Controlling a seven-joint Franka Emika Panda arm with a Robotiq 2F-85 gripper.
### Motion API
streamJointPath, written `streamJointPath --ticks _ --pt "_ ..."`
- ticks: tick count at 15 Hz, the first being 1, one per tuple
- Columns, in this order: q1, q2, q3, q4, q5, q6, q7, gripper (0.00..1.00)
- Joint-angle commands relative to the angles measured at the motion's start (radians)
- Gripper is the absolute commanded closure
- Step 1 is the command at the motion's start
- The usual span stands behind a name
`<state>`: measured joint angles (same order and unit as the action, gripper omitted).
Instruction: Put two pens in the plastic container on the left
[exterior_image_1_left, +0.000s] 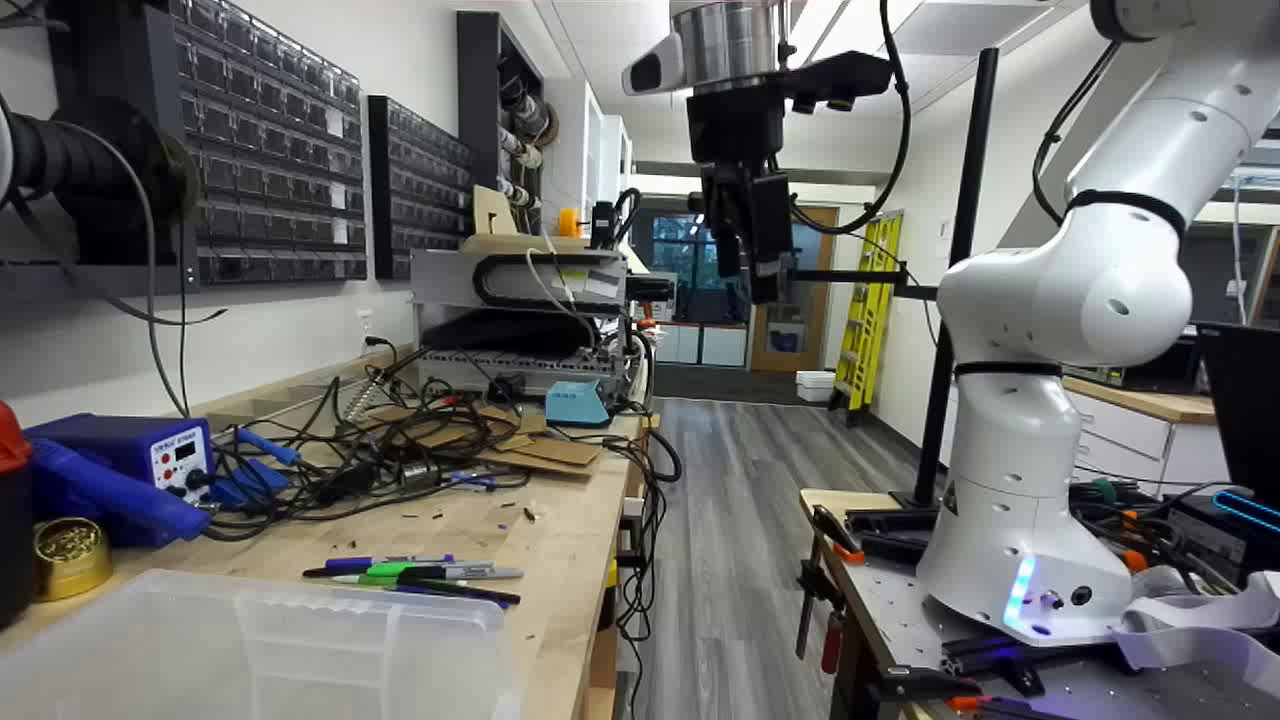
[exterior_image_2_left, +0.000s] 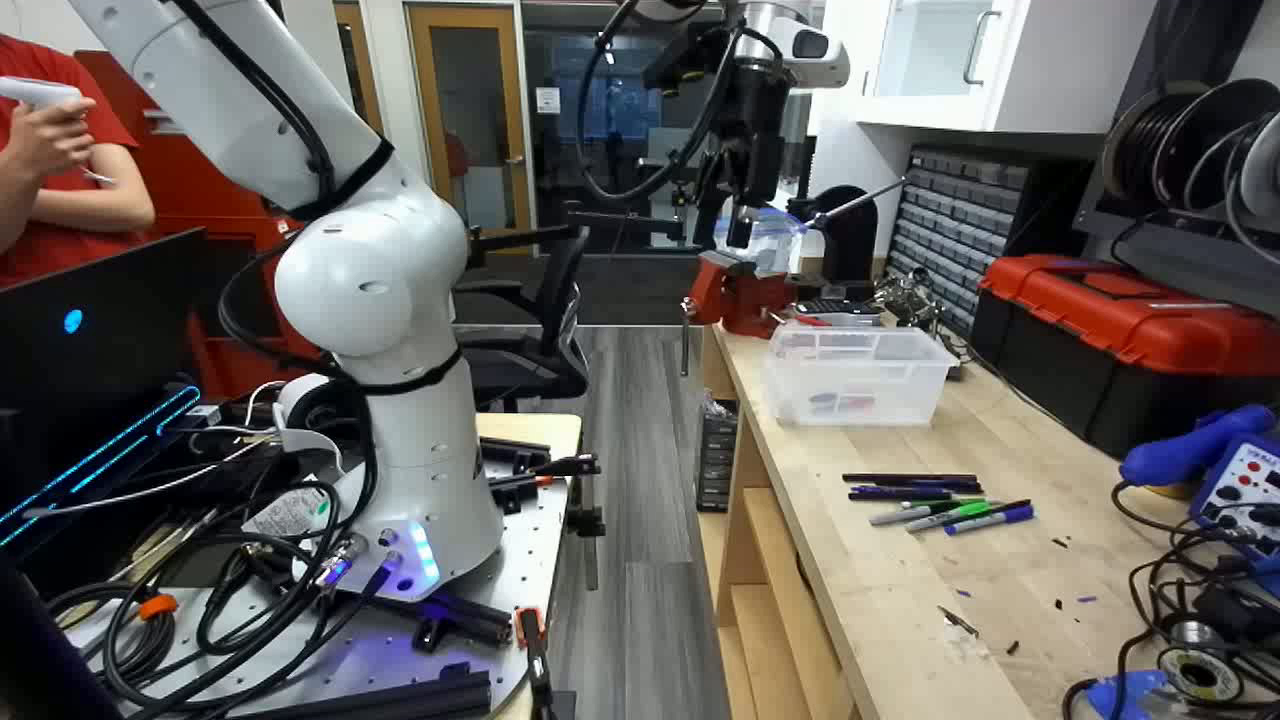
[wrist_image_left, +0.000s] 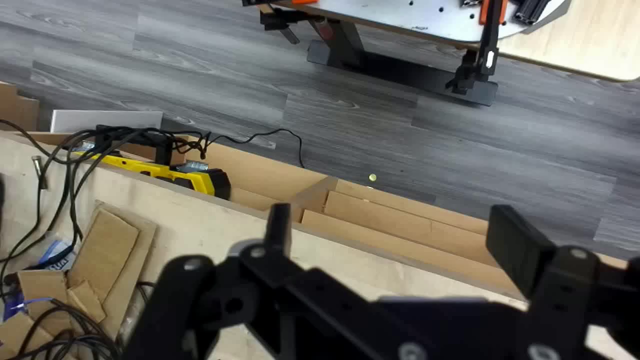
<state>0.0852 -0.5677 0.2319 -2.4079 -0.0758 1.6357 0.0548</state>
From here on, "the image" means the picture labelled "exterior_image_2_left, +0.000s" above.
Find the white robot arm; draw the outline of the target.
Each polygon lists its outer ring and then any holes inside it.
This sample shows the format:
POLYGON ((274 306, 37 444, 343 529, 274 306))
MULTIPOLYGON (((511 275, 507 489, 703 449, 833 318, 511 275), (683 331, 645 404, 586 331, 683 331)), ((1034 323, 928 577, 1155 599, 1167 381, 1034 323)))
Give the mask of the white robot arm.
POLYGON ((373 489, 346 594, 419 605, 500 552, 472 374, 452 329, 458 213, 333 87, 268 0, 66 0, 238 187, 298 223, 272 272, 284 320, 363 398, 373 489))

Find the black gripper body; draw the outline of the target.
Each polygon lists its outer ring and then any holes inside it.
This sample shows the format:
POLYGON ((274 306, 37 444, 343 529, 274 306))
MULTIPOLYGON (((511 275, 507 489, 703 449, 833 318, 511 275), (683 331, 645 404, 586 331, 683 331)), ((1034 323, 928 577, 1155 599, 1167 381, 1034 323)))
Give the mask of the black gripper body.
POLYGON ((701 213, 766 204, 786 149, 786 98, 795 87, 842 87, 846 72, 846 50, 811 23, 774 23, 766 34, 739 23, 729 80, 711 100, 711 155, 694 175, 701 213))

